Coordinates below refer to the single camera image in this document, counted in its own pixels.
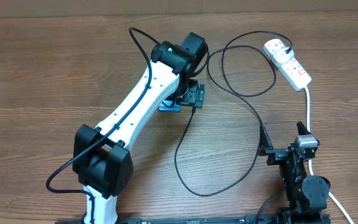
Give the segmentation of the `blue Samsung smartphone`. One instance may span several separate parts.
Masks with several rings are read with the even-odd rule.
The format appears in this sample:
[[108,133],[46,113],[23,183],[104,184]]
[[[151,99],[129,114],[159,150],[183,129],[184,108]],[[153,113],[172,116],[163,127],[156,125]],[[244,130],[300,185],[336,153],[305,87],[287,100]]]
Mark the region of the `blue Samsung smartphone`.
[[172,107],[169,107],[169,106],[165,106],[165,105],[161,104],[159,106],[158,110],[161,111],[161,112],[176,113],[176,112],[180,112],[181,106],[180,105],[174,105]]

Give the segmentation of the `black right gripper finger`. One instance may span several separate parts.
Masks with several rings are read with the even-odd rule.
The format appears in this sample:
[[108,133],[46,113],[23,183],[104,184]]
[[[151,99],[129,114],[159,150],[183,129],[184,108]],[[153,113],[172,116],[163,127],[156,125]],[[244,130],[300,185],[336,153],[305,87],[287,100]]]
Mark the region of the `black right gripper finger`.
[[259,136],[259,155],[266,156],[271,150],[273,150],[273,144],[269,138],[265,126],[261,124]]
[[310,131],[306,128],[306,126],[301,121],[297,122],[296,126],[297,126],[297,129],[298,129],[298,134],[300,136],[302,136],[302,135],[310,135],[311,134]]

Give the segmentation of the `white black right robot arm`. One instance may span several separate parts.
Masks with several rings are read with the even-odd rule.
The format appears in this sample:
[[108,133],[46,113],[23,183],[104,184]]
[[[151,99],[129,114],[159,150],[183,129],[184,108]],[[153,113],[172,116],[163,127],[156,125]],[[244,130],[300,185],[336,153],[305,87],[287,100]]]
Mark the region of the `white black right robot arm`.
[[273,147],[265,126],[260,126],[257,155],[267,156],[268,166],[279,166],[284,185],[283,190],[272,195],[266,203],[285,192],[288,204],[288,207],[279,208],[268,223],[331,223],[329,215],[323,214],[331,183],[325,177],[308,175],[304,165],[315,157],[320,142],[301,121],[296,125],[297,137],[282,149]]

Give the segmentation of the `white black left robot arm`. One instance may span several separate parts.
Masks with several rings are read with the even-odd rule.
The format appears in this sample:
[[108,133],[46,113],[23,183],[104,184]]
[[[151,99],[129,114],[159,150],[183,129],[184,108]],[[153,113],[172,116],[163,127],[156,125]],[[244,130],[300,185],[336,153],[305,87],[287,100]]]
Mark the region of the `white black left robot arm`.
[[82,223],[117,222],[117,196],[134,171],[131,149],[162,103],[203,106],[204,86],[194,77],[207,51],[205,39],[193,32],[180,45],[156,44],[142,78],[124,101],[95,128],[84,124],[77,130],[72,169],[87,194]]

